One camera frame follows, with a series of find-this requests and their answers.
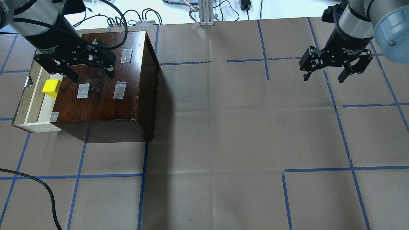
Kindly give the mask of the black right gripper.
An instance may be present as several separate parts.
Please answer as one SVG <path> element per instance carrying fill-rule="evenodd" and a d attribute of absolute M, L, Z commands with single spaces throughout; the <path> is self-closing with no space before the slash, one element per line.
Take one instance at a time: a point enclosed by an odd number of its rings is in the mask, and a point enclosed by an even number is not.
<path fill-rule="evenodd" d="M 310 46 L 305 51 L 299 61 L 299 68 L 304 71 L 303 79 L 308 81 L 312 72 L 325 67 L 343 67 L 344 70 L 338 76 L 339 83 L 343 83 L 348 76 L 352 74 L 361 74 L 369 66 L 373 59 L 369 49 L 359 51 L 358 54 L 346 55 L 343 52 L 331 52 L 328 50 L 319 50 Z"/>

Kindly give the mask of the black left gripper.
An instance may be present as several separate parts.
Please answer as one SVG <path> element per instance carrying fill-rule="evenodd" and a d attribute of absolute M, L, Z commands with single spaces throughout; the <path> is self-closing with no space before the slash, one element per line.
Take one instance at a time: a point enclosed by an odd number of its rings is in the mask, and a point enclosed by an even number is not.
<path fill-rule="evenodd" d="M 108 77 L 114 79 L 115 54 L 111 50 L 107 50 L 107 45 L 99 38 L 93 40 L 92 44 L 101 46 L 102 49 L 87 44 L 75 45 L 69 49 L 54 46 L 51 48 L 53 53 L 46 54 L 45 51 L 40 51 L 35 54 L 34 61 L 47 72 L 60 72 L 62 76 L 68 77 L 73 83 L 79 81 L 78 74 L 70 68 L 70 66 L 75 65 L 99 67 L 104 70 Z"/>

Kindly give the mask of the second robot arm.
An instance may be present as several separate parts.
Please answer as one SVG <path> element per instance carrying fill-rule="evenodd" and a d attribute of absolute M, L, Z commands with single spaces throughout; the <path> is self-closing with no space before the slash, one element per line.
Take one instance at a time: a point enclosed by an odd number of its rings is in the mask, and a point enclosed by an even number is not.
<path fill-rule="evenodd" d="M 338 80 L 363 73 L 371 60 L 368 44 L 375 39 L 390 61 L 409 60 L 409 6 L 407 0 L 343 0 L 323 11 L 321 20 L 335 27 L 323 49 L 307 48 L 299 66 L 307 81 L 325 67 L 343 67 Z"/>

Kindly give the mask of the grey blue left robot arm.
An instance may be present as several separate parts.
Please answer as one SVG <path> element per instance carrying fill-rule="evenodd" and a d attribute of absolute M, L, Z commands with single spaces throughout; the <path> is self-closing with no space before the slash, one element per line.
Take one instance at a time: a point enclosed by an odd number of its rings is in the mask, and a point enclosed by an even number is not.
<path fill-rule="evenodd" d="M 87 41 L 64 17 L 64 10 L 52 0 L 2 0 L 1 27 L 10 25 L 38 52 L 33 59 L 49 74 L 60 74 L 77 83 L 73 66 L 100 68 L 114 78 L 118 45 L 108 47 L 102 40 Z"/>

